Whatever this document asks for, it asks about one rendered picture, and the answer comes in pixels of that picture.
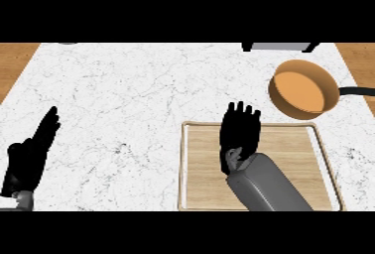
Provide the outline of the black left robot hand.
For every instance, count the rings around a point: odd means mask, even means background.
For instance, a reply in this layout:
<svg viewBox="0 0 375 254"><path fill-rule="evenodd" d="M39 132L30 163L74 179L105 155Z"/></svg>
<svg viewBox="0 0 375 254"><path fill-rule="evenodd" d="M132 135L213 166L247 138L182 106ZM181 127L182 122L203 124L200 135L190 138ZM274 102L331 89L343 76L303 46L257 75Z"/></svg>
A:
<svg viewBox="0 0 375 254"><path fill-rule="evenodd" d="M0 196L12 197L15 192L36 190L60 128L58 107L54 106L40 122L34 136L23 143L14 143L8 148L9 166Z"/></svg>

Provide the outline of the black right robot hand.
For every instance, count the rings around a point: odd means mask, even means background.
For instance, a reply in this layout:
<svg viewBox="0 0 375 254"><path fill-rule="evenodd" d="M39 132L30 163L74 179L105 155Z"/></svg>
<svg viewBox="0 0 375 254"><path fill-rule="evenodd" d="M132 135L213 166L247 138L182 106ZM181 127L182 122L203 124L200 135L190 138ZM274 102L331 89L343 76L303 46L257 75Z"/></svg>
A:
<svg viewBox="0 0 375 254"><path fill-rule="evenodd" d="M241 160L246 161L257 152L262 134L262 111L244 102L229 103L221 128L221 163L222 172L229 175L231 168L226 154L232 149L243 149Z"/></svg>

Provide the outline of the pale wooden tray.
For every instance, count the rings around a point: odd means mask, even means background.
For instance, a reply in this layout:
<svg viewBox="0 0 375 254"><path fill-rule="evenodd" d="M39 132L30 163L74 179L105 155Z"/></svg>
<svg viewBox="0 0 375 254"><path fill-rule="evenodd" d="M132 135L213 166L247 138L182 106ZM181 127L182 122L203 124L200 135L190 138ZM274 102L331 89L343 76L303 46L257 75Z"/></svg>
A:
<svg viewBox="0 0 375 254"><path fill-rule="evenodd" d="M221 169L221 125L182 124L179 204L182 211L244 211ZM337 187L316 125L266 123L259 151L272 158L314 209L343 211Z"/></svg>

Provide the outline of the grey appliance with black legs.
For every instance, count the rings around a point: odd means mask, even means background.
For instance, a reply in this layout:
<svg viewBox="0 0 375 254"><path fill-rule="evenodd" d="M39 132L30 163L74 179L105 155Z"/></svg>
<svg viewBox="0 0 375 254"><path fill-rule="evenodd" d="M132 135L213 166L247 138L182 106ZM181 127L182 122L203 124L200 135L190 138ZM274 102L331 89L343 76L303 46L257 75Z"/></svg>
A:
<svg viewBox="0 0 375 254"><path fill-rule="evenodd" d="M254 50L269 50L269 51L300 51L303 53L311 53L319 43L243 43L243 50L246 52Z"/></svg>

